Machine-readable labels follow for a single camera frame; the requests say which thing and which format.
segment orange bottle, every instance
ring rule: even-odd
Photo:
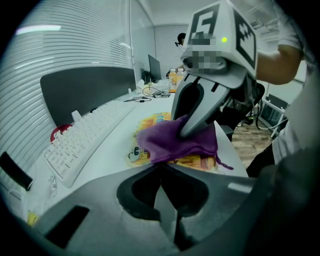
[[[176,72],[175,68],[171,68],[170,69],[169,85],[170,85],[169,92],[170,93],[175,93],[176,90],[177,90],[177,72]]]

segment red object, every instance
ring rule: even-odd
[[[71,126],[72,126],[71,124],[63,124],[63,125],[60,125],[57,128],[55,128],[51,133],[50,141],[53,142],[55,140],[56,133],[63,133]]]

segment person's arm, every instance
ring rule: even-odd
[[[295,78],[302,58],[300,50],[283,44],[275,52],[259,51],[256,78],[274,85],[287,84]]]

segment paper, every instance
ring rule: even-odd
[[[139,131],[149,128],[156,123],[171,120],[171,113],[162,112],[155,113],[150,117],[141,120],[138,124],[136,132],[133,134],[133,145],[130,152],[125,157],[126,162],[130,167],[138,167],[141,165],[150,164],[150,153],[143,148],[140,148],[137,143],[137,134]],[[213,156],[204,155],[188,155],[183,158],[168,162],[169,164],[176,164],[179,166],[192,168],[198,171],[205,171],[210,173],[219,173],[216,159]]]

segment wooden floor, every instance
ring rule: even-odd
[[[235,147],[245,168],[247,168],[257,154],[265,150],[272,142],[271,131],[257,129],[253,123],[251,125],[242,124],[234,130],[232,144]]]

